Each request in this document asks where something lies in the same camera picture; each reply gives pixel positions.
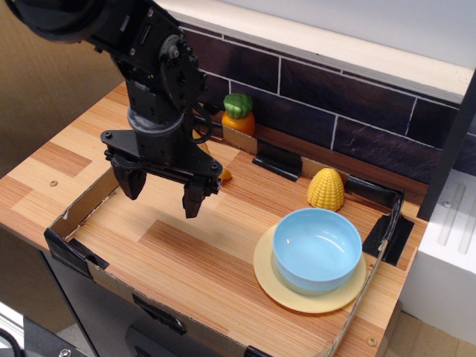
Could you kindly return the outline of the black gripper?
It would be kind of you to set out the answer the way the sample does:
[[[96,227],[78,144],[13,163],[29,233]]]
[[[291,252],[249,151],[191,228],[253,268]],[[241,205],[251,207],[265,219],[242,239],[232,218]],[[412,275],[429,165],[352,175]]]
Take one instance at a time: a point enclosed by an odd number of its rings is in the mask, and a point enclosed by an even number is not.
[[[194,141],[192,131],[201,139]],[[210,120],[184,121],[166,135],[147,135],[138,130],[106,130],[100,136],[107,146],[105,157],[111,162],[115,178],[131,200],[144,188],[147,174],[184,185],[182,205],[187,219],[197,217],[205,195],[217,194],[221,187],[222,165],[197,144],[217,133]]]

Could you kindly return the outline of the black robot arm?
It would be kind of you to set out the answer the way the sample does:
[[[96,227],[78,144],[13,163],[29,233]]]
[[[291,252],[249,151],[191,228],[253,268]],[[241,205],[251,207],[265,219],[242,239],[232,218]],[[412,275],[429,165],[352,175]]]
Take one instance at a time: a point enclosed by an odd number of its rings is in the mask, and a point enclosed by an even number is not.
[[[11,12],[36,35],[52,42],[86,41],[108,53],[125,79],[128,130],[101,134],[105,157],[130,199],[148,175],[182,183],[186,216],[221,186],[222,165],[193,137],[194,114],[206,74],[178,22],[153,1],[9,1]]]

